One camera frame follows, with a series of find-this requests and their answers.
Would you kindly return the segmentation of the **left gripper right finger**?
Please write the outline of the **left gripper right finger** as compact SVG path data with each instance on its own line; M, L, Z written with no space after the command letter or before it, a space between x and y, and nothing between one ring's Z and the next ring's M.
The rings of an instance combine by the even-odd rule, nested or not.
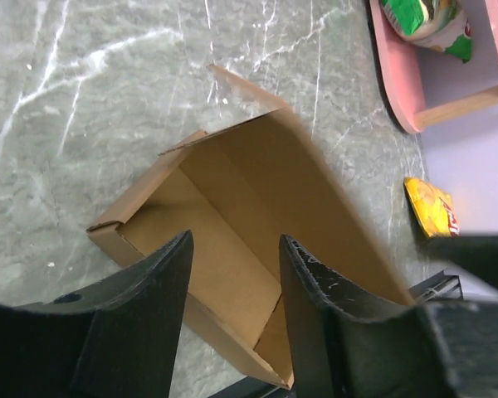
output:
M498 302L400 305L288 235L279 251L299 397L498 397Z

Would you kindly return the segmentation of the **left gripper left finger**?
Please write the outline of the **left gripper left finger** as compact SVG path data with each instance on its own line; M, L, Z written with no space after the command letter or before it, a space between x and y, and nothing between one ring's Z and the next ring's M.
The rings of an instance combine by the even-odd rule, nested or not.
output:
M0 397L166 397L193 261L190 231L49 303L0 303Z

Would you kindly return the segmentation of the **brown cardboard box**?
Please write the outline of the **brown cardboard box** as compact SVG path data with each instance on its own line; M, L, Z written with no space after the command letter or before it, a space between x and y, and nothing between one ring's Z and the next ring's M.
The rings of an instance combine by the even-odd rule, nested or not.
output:
M185 323L240 373L288 388L283 235L370 293L413 300L291 107L220 66L213 72L266 112L198 130L160 154L87 232L125 267L191 231Z

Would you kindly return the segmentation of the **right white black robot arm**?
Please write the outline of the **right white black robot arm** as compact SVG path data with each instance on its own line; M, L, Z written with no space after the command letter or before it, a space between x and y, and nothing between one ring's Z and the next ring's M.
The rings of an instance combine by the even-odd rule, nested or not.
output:
M433 236L424 244L435 260L445 260L498 290L498 235Z

